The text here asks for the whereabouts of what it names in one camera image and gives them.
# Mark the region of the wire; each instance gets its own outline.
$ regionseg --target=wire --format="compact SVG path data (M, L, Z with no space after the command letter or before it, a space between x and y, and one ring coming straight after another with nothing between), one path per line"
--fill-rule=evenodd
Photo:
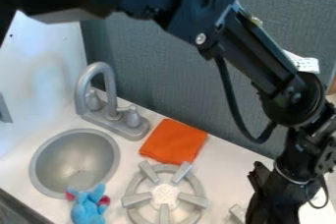
M236 100L236 96L235 96L235 92L232 88L230 74L229 74L224 58L221 56L217 56L215 57L215 62L218 67L219 74L220 74L220 77L221 77L221 80L224 86L224 90L226 93L226 97L227 97L227 101L229 104L232 117L234 118L237 127L248 140L254 143L257 143L257 144L265 143L266 141L269 140L274 129L277 127L277 124L271 121L270 123L268 123L266 129L261 133L261 135L257 139L253 137L250 131L248 130L248 128L246 127L244 120L242 118L242 115L240 113L237 100Z
M328 191L328 187L326 185L326 182L325 182L325 179L323 177L323 175L321 177L319 177L319 182L322 186L322 188L324 189L324 193L325 193L325 203L322 205L322 206L316 206L314 205L312 202L311 202L311 199L309 199L309 193L308 193L308 185L307 184L305 186L305 196L306 196L306 201L309 203L309 205L312 207L312 208L315 208L315 209L322 209L324 208L328 202L329 202L329 191Z

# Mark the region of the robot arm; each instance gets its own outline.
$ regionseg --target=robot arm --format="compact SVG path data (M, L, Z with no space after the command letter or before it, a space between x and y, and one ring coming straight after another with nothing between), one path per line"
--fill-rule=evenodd
M0 1L7 10L3 30L15 10L45 23L101 19L111 12L124 12L135 19L156 21L196 47L205 59L214 58L233 117L249 140L263 143L276 125L289 128L285 150L274 170L256 163L249 175L255 194L247 223L297 224L300 206L325 188L321 178L336 164L336 111L325 101L325 87L315 75L298 73L261 22L237 0ZM224 58L252 81L270 119L257 140L239 114Z

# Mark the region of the faucet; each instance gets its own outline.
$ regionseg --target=faucet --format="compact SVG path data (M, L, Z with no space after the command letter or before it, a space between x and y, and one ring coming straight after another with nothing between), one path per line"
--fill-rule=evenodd
M102 101L95 90L91 90L89 98L97 103L88 103L87 87L96 75L104 76L107 102ZM131 104L128 108L118 108L117 88L113 69L106 63L97 62L89 65L77 81L75 90L76 113L84 120L103 127L128 140L141 140L149 131L149 122L143 118L137 106Z
M76 113L78 115L83 115L86 112L87 106L85 94L87 86L91 82L92 78L98 74L103 75L106 86L107 116L112 119L118 118L117 88L114 72L108 64L103 62L97 62L89 65L78 80L75 92Z

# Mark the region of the gray wall panel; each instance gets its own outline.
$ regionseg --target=gray wall panel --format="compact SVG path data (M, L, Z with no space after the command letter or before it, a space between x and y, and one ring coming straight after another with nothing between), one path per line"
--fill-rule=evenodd
M321 78L330 81L335 62L336 0L241 3L264 21L282 47L317 56ZM263 145L245 140L232 120L213 62L204 61L191 46L155 23L113 14L105 21L82 23L82 29L88 61L113 66L121 97L261 154L274 157L281 152L285 130L278 129ZM238 71L230 68L230 72L245 121L253 133L260 133L267 119L255 91Z

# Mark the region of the orange cloth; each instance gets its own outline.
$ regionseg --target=orange cloth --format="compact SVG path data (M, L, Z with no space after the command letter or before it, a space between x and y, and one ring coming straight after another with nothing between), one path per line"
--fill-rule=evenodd
M143 144L139 153L161 163L193 163L207 133L179 122L164 119Z

